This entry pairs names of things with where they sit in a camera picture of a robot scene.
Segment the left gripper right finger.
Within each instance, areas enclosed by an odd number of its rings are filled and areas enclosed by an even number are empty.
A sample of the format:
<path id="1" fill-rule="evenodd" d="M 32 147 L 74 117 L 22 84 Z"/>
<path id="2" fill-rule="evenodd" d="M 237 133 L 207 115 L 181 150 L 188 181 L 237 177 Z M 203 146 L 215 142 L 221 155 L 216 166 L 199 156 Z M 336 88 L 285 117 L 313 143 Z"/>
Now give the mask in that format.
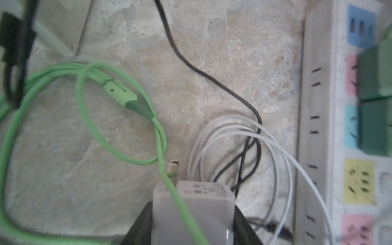
<path id="1" fill-rule="evenodd" d="M 263 245 L 243 213 L 235 206 L 234 209 L 234 245 Z"/>

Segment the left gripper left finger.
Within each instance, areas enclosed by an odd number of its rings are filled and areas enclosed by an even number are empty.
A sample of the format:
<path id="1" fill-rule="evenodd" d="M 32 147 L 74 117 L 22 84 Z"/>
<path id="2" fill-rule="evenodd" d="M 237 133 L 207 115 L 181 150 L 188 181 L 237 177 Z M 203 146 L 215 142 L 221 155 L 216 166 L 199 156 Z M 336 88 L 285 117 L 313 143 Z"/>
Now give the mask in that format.
<path id="1" fill-rule="evenodd" d="M 148 202 L 120 245 L 150 245 L 153 225 L 153 202 Z"/>

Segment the long multicolour power strip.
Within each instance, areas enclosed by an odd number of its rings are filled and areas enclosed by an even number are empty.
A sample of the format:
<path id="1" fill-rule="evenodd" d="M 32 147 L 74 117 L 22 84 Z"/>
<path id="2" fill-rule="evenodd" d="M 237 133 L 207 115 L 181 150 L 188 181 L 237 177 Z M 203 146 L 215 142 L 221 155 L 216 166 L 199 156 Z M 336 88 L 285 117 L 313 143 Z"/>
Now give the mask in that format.
<path id="1" fill-rule="evenodd" d="M 392 160 L 359 148 L 356 77 L 358 54 L 391 20 L 381 1 L 318 1 L 305 17 L 298 160 L 308 179 L 297 180 L 298 245 L 392 242 Z"/>

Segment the green charger plug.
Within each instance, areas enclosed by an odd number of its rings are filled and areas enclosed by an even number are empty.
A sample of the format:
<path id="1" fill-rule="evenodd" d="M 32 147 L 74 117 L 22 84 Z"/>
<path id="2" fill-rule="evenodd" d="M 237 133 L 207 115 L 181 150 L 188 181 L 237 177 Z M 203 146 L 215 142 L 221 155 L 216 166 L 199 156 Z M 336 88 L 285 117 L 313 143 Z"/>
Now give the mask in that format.
<path id="1" fill-rule="evenodd" d="M 358 97 L 370 101 L 392 96 L 392 26 L 381 41 L 358 57 Z"/>
<path id="2" fill-rule="evenodd" d="M 392 156 L 392 98 L 363 102 L 360 106 L 359 147 L 368 155 Z"/>

